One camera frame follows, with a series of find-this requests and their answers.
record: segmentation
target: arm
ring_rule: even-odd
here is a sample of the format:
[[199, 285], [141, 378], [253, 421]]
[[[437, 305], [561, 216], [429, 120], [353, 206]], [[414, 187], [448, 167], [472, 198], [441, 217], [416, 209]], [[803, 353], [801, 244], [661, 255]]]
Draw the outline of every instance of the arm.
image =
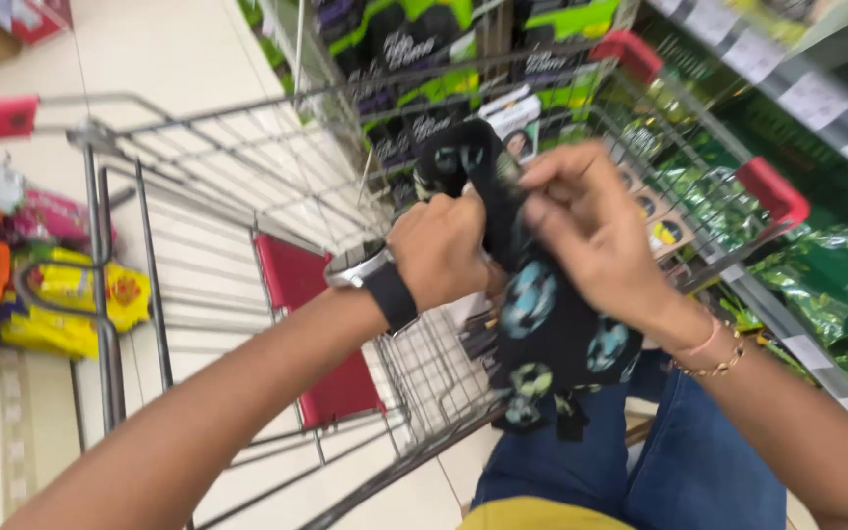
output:
[[[398, 220], [388, 240], [419, 310], [485, 288], [483, 216], [472, 195], [439, 196]], [[367, 291], [324, 292], [121, 424], [5, 528], [180, 528], [264, 425], [386, 328]]]
[[[533, 190], [527, 222], [592, 306], [640, 329], [686, 368], [732, 357], [737, 341], [727, 332], [682, 354], [709, 339], [712, 317], [666, 283], [637, 207], [599, 145], [556, 149], [521, 184]], [[745, 350], [727, 374], [697, 380], [824, 527], [848, 528], [848, 413], [756, 345]]]

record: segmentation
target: blue jeans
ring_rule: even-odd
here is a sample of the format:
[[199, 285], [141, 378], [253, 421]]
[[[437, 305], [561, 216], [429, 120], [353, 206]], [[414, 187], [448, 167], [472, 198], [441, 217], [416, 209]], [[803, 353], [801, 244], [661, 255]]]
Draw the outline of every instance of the blue jeans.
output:
[[622, 384], [580, 398], [591, 420], [582, 441], [556, 438], [554, 401], [545, 400], [549, 425], [503, 435], [471, 506], [530, 495], [590, 508], [642, 530], [786, 528], [784, 486], [702, 387], [679, 370], [666, 377], [653, 428], [628, 476], [629, 391], [630, 384]]

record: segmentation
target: hand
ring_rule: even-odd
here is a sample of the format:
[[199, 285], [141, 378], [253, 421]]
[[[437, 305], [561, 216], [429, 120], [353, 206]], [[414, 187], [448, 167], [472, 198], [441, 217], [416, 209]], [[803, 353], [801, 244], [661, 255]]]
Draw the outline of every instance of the hand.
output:
[[437, 194], [397, 219], [388, 247], [418, 312], [487, 288], [480, 250], [485, 226], [486, 210], [472, 188], [459, 199]]
[[642, 332], [684, 302], [665, 280], [642, 217], [600, 142], [543, 155], [519, 181], [526, 222], [592, 307]]

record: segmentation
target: wire basket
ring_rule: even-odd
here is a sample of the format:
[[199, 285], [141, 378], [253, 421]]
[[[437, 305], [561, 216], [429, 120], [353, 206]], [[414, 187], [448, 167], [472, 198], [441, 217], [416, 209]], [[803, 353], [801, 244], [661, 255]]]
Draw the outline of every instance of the wire basket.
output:
[[[572, 71], [518, 83], [507, 80], [513, 65], [540, 52], [584, 56], [590, 65], [583, 75]], [[446, 80], [453, 77], [448, 75], [465, 82], [450, 86]], [[436, 102], [364, 114], [349, 109], [305, 126], [295, 113], [297, 107], [318, 107], [314, 100], [350, 100], [369, 90], [399, 94], [434, 79], [443, 81]], [[648, 91], [657, 79], [665, 89]], [[415, 160], [413, 151], [400, 163], [386, 163], [381, 150], [368, 152], [369, 126], [397, 119], [413, 129], [421, 117], [426, 121], [434, 116], [449, 125], [478, 104], [527, 84], [536, 91], [552, 86], [562, 90], [563, 101], [549, 100], [542, 108], [545, 147], [602, 139], [630, 182], [652, 189], [659, 210], [645, 215], [647, 224], [668, 218], [681, 222], [689, 236], [667, 249], [661, 266], [685, 292], [700, 288], [807, 217], [806, 201], [667, 76], [662, 62], [629, 31], [608, 33], [598, 42], [483, 56], [190, 116], [173, 116], [129, 94], [90, 96], [91, 107], [126, 105], [147, 117], [137, 127], [115, 126], [111, 115], [61, 130], [84, 156], [91, 226], [109, 226], [116, 206], [110, 181], [123, 179], [135, 187], [144, 245], [127, 251], [141, 254], [145, 262], [140, 266], [151, 279], [154, 318], [143, 333], [158, 349], [163, 390], [321, 292], [321, 271], [332, 254], [387, 232], [402, 206], [389, 193], [393, 175], [413, 168]], [[668, 105], [660, 105], [660, 98], [671, 97], [686, 109], [688, 119], [671, 120], [663, 110]], [[624, 104], [617, 106], [621, 100]], [[39, 105], [81, 103], [79, 98], [0, 102], [0, 138], [30, 134]], [[38, 127], [38, 132], [48, 128]], [[376, 147], [405, 141], [385, 131]], [[742, 166], [734, 174], [710, 167], [695, 146], [699, 135], [715, 138]], [[412, 143], [420, 139], [412, 138]], [[694, 170], [692, 177], [682, 180], [681, 171], [671, 176], [668, 164], [658, 167], [660, 159]], [[697, 186], [702, 187], [698, 201], [693, 193]], [[736, 216], [737, 224], [721, 222]], [[741, 234], [731, 232], [734, 226]], [[99, 285], [104, 283], [102, 266], [114, 248], [104, 231], [92, 232], [96, 265], [65, 265], [88, 269]], [[27, 276], [30, 267], [18, 277]], [[106, 295], [94, 290], [93, 314], [49, 304], [23, 281], [16, 286], [34, 304], [98, 322], [109, 431], [125, 418], [126, 407], [120, 337], [107, 318]], [[253, 523], [252, 514], [264, 514], [260, 506], [268, 498], [292, 502], [290, 491], [305, 495], [307, 489], [309, 495], [319, 495], [311, 481], [338, 473], [347, 478], [325, 493], [330, 504], [326, 511], [273, 522], [327, 527], [488, 424], [503, 412], [504, 396], [490, 389], [486, 373], [467, 358], [456, 333], [451, 316], [438, 308], [398, 338], [378, 338], [356, 351], [242, 451], [199, 506], [194, 527], [241, 526], [247, 518]], [[173, 368], [181, 363], [192, 367]], [[381, 468], [349, 464], [358, 451], [378, 453]], [[296, 465], [289, 465], [291, 460]], [[336, 466], [344, 471], [335, 472]], [[263, 486], [238, 500], [237, 477], [251, 469]], [[280, 478], [270, 483], [267, 476]]]

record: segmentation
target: bracelet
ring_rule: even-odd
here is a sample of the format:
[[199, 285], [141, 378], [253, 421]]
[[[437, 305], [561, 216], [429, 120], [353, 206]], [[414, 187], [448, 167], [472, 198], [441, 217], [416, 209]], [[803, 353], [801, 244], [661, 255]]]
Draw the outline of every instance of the bracelet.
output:
[[[709, 337], [709, 340], [698, 348], [692, 348], [691, 350], [683, 352], [684, 355], [694, 355], [697, 351], [709, 346], [709, 344], [712, 343], [715, 336], [718, 335], [718, 331], [722, 329], [722, 323], [718, 319], [714, 320], [716, 325], [713, 328], [713, 335]], [[728, 327], [731, 328], [732, 333], [735, 335], [735, 339], [738, 339], [738, 344], [735, 346], [734, 354], [730, 359], [728, 359], [728, 362], [720, 362], [711, 370], [692, 370], [688, 368], [683, 368], [682, 365], [679, 364], [676, 359], [673, 359], [673, 368], [679, 368], [686, 375], [696, 377], [713, 377], [715, 375], [725, 375], [726, 373], [728, 373], [728, 371], [731, 370], [731, 368], [734, 367], [736, 364], [738, 364], [738, 361], [744, 356], [744, 341], [742, 341], [742, 333], [732, 328], [731, 326]]]

